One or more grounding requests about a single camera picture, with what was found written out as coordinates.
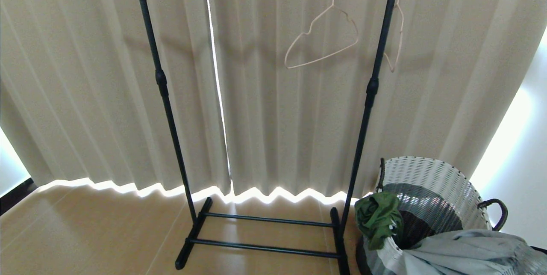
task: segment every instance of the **white wall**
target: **white wall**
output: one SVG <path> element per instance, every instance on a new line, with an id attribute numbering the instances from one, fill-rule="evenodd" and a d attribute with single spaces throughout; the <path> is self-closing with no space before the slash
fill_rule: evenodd
<path id="1" fill-rule="evenodd" d="M 30 177 L 0 127 L 0 197 Z"/>
<path id="2" fill-rule="evenodd" d="M 509 209 L 502 232 L 547 248 L 547 31 L 471 183 Z M 488 209 L 496 222 L 498 207 Z"/>

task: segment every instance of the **laundry basket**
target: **laundry basket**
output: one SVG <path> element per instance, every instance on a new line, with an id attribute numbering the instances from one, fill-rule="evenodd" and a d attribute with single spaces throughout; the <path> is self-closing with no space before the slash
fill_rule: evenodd
<path id="1" fill-rule="evenodd" d="M 362 274 L 398 274 L 403 267 L 403 249 L 448 231 L 474 228 L 498 231 L 508 214 L 500 200 L 482 201 L 459 170 L 431 158 L 382 158 L 376 191 L 397 194 L 404 233 L 399 244 L 389 237 L 380 250 L 369 250 L 366 238 L 361 238 L 356 259 Z M 502 209 L 502 216 L 493 229 L 486 212 L 492 203 L 498 203 Z"/>

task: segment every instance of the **vertical pole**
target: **vertical pole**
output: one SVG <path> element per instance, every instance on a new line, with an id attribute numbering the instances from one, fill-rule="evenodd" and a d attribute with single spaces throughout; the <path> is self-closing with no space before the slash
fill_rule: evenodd
<path id="1" fill-rule="evenodd" d="M 338 231 L 339 237 L 344 237 L 344 229 L 346 228 L 347 217 L 350 212 L 350 201 L 353 196 L 353 188 L 355 187 L 355 180 L 357 179 L 357 170 L 359 170 L 359 163 L 361 162 L 361 154 L 363 153 L 363 146 L 365 144 L 365 135 L 367 134 L 367 127 L 369 125 L 369 119 L 371 117 L 371 111 L 373 109 L 374 98 L 378 92 L 379 69 L 382 65 L 383 52 L 385 51 L 385 43 L 387 42 L 387 34 L 389 32 L 389 25 L 391 24 L 391 15 L 393 14 L 393 7 L 395 6 L 395 0 L 387 0 L 385 4 L 385 13 L 383 15 L 382 30 L 379 34 L 378 48 L 376 51 L 376 58 L 374 59 L 373 73 L 369 84 L 367 86 L 367 98 L 365 100 L 365 110 L 363 112 L 363 119 L 361 121 L 361 130 L 359 131 L 359 138 L 357 140 L 357 148 L 355 150 L 355 158 L 353 158 L 353 166 L 351 169 L 350 187 L 347 190 L 346 204 L 344 205 L 344 212 L 342 213 L 342 221 L 340 223 L 340 230 Z"/>
<path id="2" fill-rule="evenodd" d="M 156 38 L 154 37 L 154 30 L 152 29 L 150 12 L 148 12 L 148 4 L 146 0 L 139 1 L 141 2 L 144 27 L 146 27 L 146 34 L 148 35 L 150 50 L 152 51 L 152 59 L 154 59 L 154 67 L 156 68 L 156 83 L 160 88 L 160 94 L 164 100 L 165 114 L 168 118 L 169 130 L 171 131 L 171 138 L 173 139 L 174 152 L 176 154 L 176 160 L 178 161 L 180 175 L 182 176 L 182 182 L 184 184 L 184 193 L 186 194 L 186 199 L 188 200 L 188 207 L 190 209 L 190 215 L 192 216 L 192 222 L 195 224 L 197 220 L 196 210 L 194 209 L 194 202 L 192 201 L 192 196 L 190 194 L 188 176 L 186 176 L 186 168 L 184 167 L 184 160 L 182 158 L 182 152 L 180 151 L 180 143 L 178 141 L 178 135 L 176 134 L 173 111 L 171 110 L 171 103 L 169 101 L 168 80 L 165 76 L 164 70 L 162 70 L 162 64 L 160 63 L 160 55 L 158 54 L 158 47 L 156 46 Z"/>

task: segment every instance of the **metal clothes rack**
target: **metal clothes rack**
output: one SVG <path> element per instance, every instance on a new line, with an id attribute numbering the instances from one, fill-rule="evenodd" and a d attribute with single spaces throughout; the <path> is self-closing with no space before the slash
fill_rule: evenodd
<path id="1" fill-rule="evenodd" d="M 144 18 L 144 27 L 146 28 L 148 41 L 150 44 L 150 49 L 152 51 L 154 67 L 156 68 L 156 82 L 158 84 L 158 87 L 160 89 L 160 95 L 162 96 L 162 99 L 164 102 L 165 113 L 168 118 L 169 129 L 171 131 L 171 137 L 173 139 L 173 145 L 176 152 L 176 159 L 178 160 L 180 175 L 182 176 L 182 181 L 184 183 L 186 199 L 188 200 L 188 207 L 190 209 L 190 215 L 193 221 L 192 229 L 190 230 L 190 233 L 188 234 L 188 237 L 186 238 L 184 242 L 184 246 L 180 250 L 180 254 L 176 258 L 176 261 L 175 261 L 176 269 L 182 269 L 185 266 L 194 244 L 205 244 L 205 245 L 224 246 L 224 247 L 231 247 L 231 248 L 284 252 L 287 254 L 299 254 L 299 255 L 308 255 L 308 256 L 337 259 L 338 269 L 340 271 L 340 274 L 344 274 L 344 275 L 349 274 L 350 270 L 347 263 L 346 250 L 344 248 L 344 229 L 346 227 L 347 217 L 350 211 L 350 199 L 353 196 L 353 188 L 355 186 L 357 171 L 359 168 L 359 162 L 361 161 L 361 154 L 363 152 L 363 145 L 365 142 L 365 135 L 367 133 L 369 118 L 371 116 L 374 99 L 379 87 L 378 75 L 380 71 L 380 66 L 382 64 L 383 52 L 385 50 L 385 43 L 387 41 L 389 24 L 391 22 L 391 15 L 393 14 L 393 7 L 395 5 L 395 0 L 387 0 L 385 4 L 385 13 L 383 16 L 382 29 L 379 36 L 379 42 L 378 42 L 378 48 L 376 51 L 376 57 L 374 60 L 373 72 L 371 75 L 371 79 L 369 80 L 367 85 L 367 97 L 365 98 L 365 107 L 363 112 L 363 119 L 361 121 L 361 130 L 359 132 L 359 137 L 357 140 L 357 147 L 355 151 L 355 157 L 353 160 L 350 184 L 347 190 L 347 197 L 346 197 L 346 202 L 344 205 L 344 211 L 342 212 L 342 219 L 340 220 L 340 218 L 338 217 L 338 211 L 336 210 L 336 207 L 333 207 L 330 210 L 331 222 L 329 223 L 213 213 L 213 212 L 209 212 L 209 209 L 211 209 L 211 205 L 213 204 L 213 199 L 211 199 L 211 197 L 208 197 L 205 200 L 205 204 L 203 205 L 201 211 L 199 212 L 198 215 L 196 215 L 196 211 L 194 209 L 194 203 L 190 195 L 191 191 L 190 191 L 190 186 L 188 184 L 188 177 L 186 176 L 186 168 L 184 168 L 184 160 L 182 157 L 182 152 L 180 151 L 180 144 L 178 141 L 178 135 L 176 133 L 176 125 L 174 123 L 173 112 L 171 110 L 171 104 L 169 101 L 167 78 L 164 74 L 164 71 L 162 70 L 162 65 L 160 63 L 158 47 L 156 45 L 156 38 L 154 37 L 152 22 L 150 20 L 150 13 L 148 11 L 147 0 L 139 0 L 139 1 L 141 3 L 142 16 Z M 205 222 L 205 219 L 208 216 L 332 228 L 336 252 L 324 252 L 324 251 L 314 251 L 314 250 L 282 248 L 282 247 L 275 247 L 275 246 L 242 244 L 242 243 L 236 243 L 236 242 L 220 242 L 215 240 L 203 240 L 198 238 L 198 235 L 203 226 L 203 223 Z"/>

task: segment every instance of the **black basket handle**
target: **black basket handle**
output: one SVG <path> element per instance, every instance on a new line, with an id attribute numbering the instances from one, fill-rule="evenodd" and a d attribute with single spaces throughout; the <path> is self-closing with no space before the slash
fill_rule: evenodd
<path id="1" fill-rule="evenodd" d="M 496 226 L 492 228 L 492 230 L 494 231 L 500 231 L 503 225 L 506 223 L 507 215 L 509 213 L 509 211 L 507 210 L 506 204 L 503 203 L 500 199 L 489 199 L 477 204 L 477 208 L 482 209 L 483 207 L 488 207 L 492 203 L 498 203 L 498 205 L 500 205 L 500 208 L 502 209 L 502 217 L 498 221 L 498 224 L 496 224 Z"/>
<path id="2" fill-rule="evenodd" d="M 380 158 L 379 159 L 379 181 L 378 185 L 376 186 L 376 192 L 378 193 L 378 190 L 383 190 L 383 177 L 385 176 L 385 159 Z"/>

